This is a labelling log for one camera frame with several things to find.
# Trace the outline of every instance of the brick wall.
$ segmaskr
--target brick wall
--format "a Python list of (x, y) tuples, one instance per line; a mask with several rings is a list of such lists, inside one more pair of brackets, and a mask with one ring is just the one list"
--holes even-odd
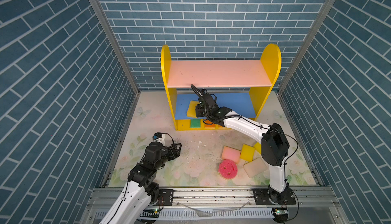
[(0, 0), (0, 223), (79, 221), (133, 96), (88, 0)]
[(175, 60), (258, 59), (282, 52), (276, 86), (325, 0), (100, 0), (143, 90), (164, 89), (160, 49)]
[(351, 223), (390, 223), (391, 0), (336, 0), (282, 93)]

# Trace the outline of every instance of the pink sponge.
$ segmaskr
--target pink sponge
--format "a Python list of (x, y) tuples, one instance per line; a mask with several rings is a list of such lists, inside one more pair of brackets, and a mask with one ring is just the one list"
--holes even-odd
[(224, 146), (221, 154), (221, 158), (223, 160), (233, 160), (235, 163), (239, 163), (241, 156), (241, 151), (237, 149), (233, 149), (227, 146)]
[(238, 173), (238, 167), (232, 160), (223, 160), (219, 164), (219, 173), (223, 178), (232, 179)]

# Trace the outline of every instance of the metal corner post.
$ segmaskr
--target metal corner post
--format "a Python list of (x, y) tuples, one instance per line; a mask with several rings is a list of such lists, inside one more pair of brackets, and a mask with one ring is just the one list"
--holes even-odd
[(289, 67), (286, 75), (284, 76), (281, 85), (278, 87), (278, 93), (281, 93), (285, 87), (287, 86), (289, 79), (295, 72), (297, 66), (300, 64), (301, 59), (305, 55), (307, 49), (310, 47), (310, 44), (312, 40), (314, 39), (316, 33), (318, 32), (320, 26), (322, 25), (323, 21), (325, 20), (328, 12), (330, 11), (331, 7), (333, 6), (335, 0), (326, 0), (323, 4), (322, 8), (320, 9), (318, 15), (315, 18), (315, 21), (308, 32), (307, 36), (305, 37), (303, 44), (299, 48), (299, 51), (297, 52), (295, 58), (292, 61), (291, 66)]
[(95, 14), (97, 15), (97, 18), (100, 22), (100, 25), (102, 26), (104, 32), (106, 33), (106, 36), (107, 36), (107, 38), (108, 38), (108, 40), (109, 40), (109, 42), (115, 52), (115, 55), (118, 58), (118, 61), (120, 62), (121, 66), (122, 66), (122, 69), (125, 72), (127, 79), (130, 82), (130, 85), (134, 89), (134, 92), (136, 93), (136, 95), (138, 95), (140, 91), (137, 87), (136, 81), (134, 80), (132, 72), (130, 71), (129, 66), (126, 63), (125, 56), (120, 49), (120, 46), (117, 42), (117, 39), (115, 38), (113, 30), (111, 29), (110, 23), (107, 20), (107, 17), (104, 13), (102, 6), (100, 5), (99, 0), (89, 0), (89, 1), (90, 1), (90, 4), (91, 4), (93, 10), (95, 11)]

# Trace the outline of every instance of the floral mat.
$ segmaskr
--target floral mat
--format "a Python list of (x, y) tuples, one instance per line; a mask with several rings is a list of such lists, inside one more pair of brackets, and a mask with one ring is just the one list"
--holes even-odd
[[(284, 133), (293, 136), (291, 127), (274, 92), (267, 99), (258, 121), (270, 125), (274, 122), (278, 123)], [(181, 156), (167, 162), (163, 169), (157, 171), (154, 182), (162, 187), (269, 184), (269, 170), (249, 178), (243, 169), (243, 165), (247, 162), (242, 159), (238, 164), (237, 176), (231, 180), (222, 178), (217, 171), (218, 165), (222, 161), (221, 153), (224, 146), (241, 150), (244, 143), (253, 146), (256, 143), (255, 140), (232, 129), (175, 131), (166, 93), (141, 92), (109, 187), (123, 187), (125, 185), (129, 171), (140, 161), (145, 147), (152, 142), (152, 136), (156, 132), (168, 133), (173, 137), (175, 143), (182, 144)], [(297, 145), (292, 139), (288, 139), (288, 141), (290, 155), (295, 151)], [(255, 158), (261, 158), (261, 155), (255, 152)], [(287, 160), (286, 174), (291, 185), (315, 184), (300, 148), (294, 156)]]

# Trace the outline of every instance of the yellow base panel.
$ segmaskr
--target yellow base panel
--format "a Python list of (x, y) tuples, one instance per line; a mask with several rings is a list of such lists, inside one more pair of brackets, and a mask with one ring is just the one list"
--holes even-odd
[(190, 121), (191, 120), (175, 120), (176, 123), (176, 130), (177, 131), (199, 131), (199, 130), (227, 130), (229, 128), (222, 127), (220, 125), (206, 125), (201, 121), (201, 128), (191, 128), (190, 127)]

